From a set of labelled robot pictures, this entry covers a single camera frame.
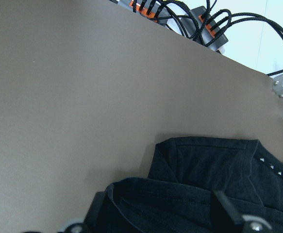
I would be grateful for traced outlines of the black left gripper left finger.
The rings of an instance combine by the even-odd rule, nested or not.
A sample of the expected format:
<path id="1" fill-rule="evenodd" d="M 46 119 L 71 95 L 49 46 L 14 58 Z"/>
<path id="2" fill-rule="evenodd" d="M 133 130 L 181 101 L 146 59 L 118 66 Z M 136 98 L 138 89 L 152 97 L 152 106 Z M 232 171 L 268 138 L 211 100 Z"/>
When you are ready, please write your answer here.
<path id="1" fill-rule="evenodd" d="M 101 209 L 105 203 L 105 192 L 97 192 L 83 220 L 70 220 L 57 233 L 97 233 Z"/>

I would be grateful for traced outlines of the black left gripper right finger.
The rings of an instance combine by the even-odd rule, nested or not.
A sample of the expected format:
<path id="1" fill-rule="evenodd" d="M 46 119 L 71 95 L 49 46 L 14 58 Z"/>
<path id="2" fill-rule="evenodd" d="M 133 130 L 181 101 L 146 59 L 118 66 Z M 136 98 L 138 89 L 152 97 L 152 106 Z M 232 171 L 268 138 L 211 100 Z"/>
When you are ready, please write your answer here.
<path id="1" fill-rule="evenodd" d="M 216 233 L 273 233 L 265 219 L 240 213 L 223 191 L 211 193 L 211 223 Z"/>

